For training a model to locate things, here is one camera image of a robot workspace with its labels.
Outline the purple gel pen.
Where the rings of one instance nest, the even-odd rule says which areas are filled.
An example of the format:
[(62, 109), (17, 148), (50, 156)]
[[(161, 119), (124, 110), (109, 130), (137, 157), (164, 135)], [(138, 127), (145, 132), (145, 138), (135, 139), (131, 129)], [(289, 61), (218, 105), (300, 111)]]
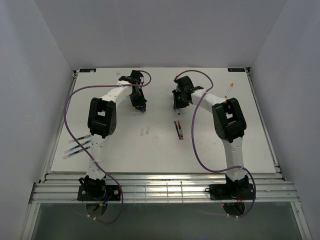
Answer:
[(179, 128), (178, 128), (178, 124), (177, 124), (177, 122), (175, 120), (174, 120), (174, 126), (175, 126), (175, 129), (176, 129), (178, 138), (179, 138), (179, 140), (181, 140), (181, 135), (180, 135), (180, 131), (179, 131)]

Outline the orange gel pen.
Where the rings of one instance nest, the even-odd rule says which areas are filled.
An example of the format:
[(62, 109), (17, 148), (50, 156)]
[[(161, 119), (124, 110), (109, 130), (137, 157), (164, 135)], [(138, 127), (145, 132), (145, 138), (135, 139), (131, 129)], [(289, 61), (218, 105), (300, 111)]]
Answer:
[(182, 132), (182, 128), (179, 120), (177, 121), (177, 125), (178, 125), (179, 134), (180, 134), (180, 139), (183, 140), (184, 136), (183, 136), (183, 132)]

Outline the orange capped white marker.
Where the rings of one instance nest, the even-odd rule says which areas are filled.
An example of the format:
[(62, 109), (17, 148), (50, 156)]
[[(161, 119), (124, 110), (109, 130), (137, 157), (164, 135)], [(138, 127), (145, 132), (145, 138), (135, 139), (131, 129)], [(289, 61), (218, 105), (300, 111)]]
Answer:
[(225, 99), (228, 98), (228, 96), (229, 96), (229, 94), (230, 94), (233, 86), (234, 86), (234, 83), (231, 83), (230, 86), (229, 86), (229, 88), (227, 89), (227, 92), (225, 93), (225, 96), (224, 96)]

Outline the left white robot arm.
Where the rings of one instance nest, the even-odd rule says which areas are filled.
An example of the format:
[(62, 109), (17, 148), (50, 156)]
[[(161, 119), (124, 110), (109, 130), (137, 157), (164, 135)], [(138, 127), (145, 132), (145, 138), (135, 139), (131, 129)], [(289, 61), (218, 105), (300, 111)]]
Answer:
[(100, 200), (106, 195), (106, 174), (98, 165), (106, 158), (104, 147), (117, 127), (117, 107), (129, 97), (133, 108), (142, 113), (146, 111), (147, 100), (142, 90), (143, 78), (141, 71), (132, 70), (129, 76), (119, 78), (117, 87), (90, 101), (87, 126), (91, 135), (90, 154), (94, 161), (89, 164), (86, 176), (80, 178), (79, 182), (95, 200)]

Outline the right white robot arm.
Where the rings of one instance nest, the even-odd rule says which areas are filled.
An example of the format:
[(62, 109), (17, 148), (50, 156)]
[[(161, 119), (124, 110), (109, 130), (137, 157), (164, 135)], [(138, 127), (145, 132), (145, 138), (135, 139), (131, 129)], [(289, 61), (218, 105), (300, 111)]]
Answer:
[(224, 147), (226, 169), (226, 194), (237, 199), (244, 193), (244, 188), (249, 185), (247, 171), (244, 169), (243, 137), (247, 128), (242, 109), (236, 98), (220, 98), (201, 86), (194, 86), (188, 76), (176, 77), (176, 89), (173, 90), (173, 106), (182, 109), (195, 105), (191, 122), (191, 142), (196, 159), (199, 164), (211, 173), (221, 173), (222, 170), (211, 170), (200, 160), (195, 144), (194, 124), (198, 108), (203, 108), (213, 116), (214, 129), (221, 139)]

